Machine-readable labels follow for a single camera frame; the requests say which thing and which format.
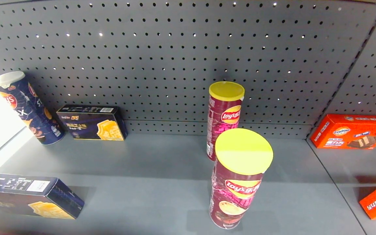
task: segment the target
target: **cracker image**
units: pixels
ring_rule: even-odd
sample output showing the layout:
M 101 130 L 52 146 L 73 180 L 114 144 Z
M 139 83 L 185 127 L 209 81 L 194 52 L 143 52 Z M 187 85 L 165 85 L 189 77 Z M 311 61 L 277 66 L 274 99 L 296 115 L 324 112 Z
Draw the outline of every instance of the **cracker image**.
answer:
M 72 216 L 66 213 L 62 208 L 54 203 L 48 202 L 34 202 L 28 204 L 33 209 L 33 212 L 45 218 L 69 219 L 74 220 Z
M 227 215 L 239 215 L 245 213 L 245 209 L 236 206 L 235 204 L 227 201 L 219 202 L 220 210 Z
M 102 140 L 123 140 L 120 129 L 116 122 L 105 120 L 97 124 L 97 135 Z

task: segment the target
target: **pringles-style chip can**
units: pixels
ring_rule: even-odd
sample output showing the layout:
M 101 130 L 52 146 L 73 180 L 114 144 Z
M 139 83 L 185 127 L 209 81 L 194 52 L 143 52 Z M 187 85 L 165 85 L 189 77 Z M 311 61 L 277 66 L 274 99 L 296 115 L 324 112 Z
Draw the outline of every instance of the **pringles-style chip can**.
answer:
M 210 216 L 220 228 L 232 229 L 252 203 L 274 154 L 265 138 L 242 128 L 223 132 L 215 153 Z
M 24 77 L 21 71 L 0 75 L 0 95 L 43 145 L 56 143 L 65 132 Z
M 235 82 L 216 82 L 210 85 L 209 93 L 207 156 L 215 161 L 215 140 L 239 124 L 244 88 Z

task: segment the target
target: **purple chip can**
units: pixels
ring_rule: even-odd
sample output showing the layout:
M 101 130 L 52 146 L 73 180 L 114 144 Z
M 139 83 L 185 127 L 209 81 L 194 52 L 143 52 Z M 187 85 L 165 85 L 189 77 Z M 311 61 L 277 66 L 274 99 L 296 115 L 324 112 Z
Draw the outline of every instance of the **purple chip can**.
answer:
M 0 75 L 0 95 L 41 144 L 58 142 L 65 136 L 65 132 L 24 77 L 25 74 L 21 71 Z

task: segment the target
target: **metal shelf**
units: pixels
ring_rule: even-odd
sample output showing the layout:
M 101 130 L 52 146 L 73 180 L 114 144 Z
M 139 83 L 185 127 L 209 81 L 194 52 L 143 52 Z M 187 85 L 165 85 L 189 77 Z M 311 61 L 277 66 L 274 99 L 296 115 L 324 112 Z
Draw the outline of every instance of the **metal shelf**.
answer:
M 310 146 L 329 172 L 367 235 L 376 235 L 376 221 L 370 220 L 359 201 L 376 189 L 376 148 L 373 150 L 331 150 Z
M 85 200 L 85 208 L 78 220 L 0 211 L 0 225 L 53 234 L 221 234 L 208 215 L 213 164 L 205 141 L 132 134 L 124 142 L 67 136 L 42 146 L 33 138 L 0 172 L 59 177 Z M 364 234 L 304 140 L 269 142 L 273 164 L 233 234 Z

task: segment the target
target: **nutrition label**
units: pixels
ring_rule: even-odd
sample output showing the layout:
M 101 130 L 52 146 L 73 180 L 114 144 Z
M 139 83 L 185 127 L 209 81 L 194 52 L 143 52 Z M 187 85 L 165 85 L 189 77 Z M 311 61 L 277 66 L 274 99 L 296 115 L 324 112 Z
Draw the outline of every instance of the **nutrition label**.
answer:
M 9 179 L 8 182 L 2 187 L 3 189 L 21 190 L 25 191 L 33 180 L 27 179 Z

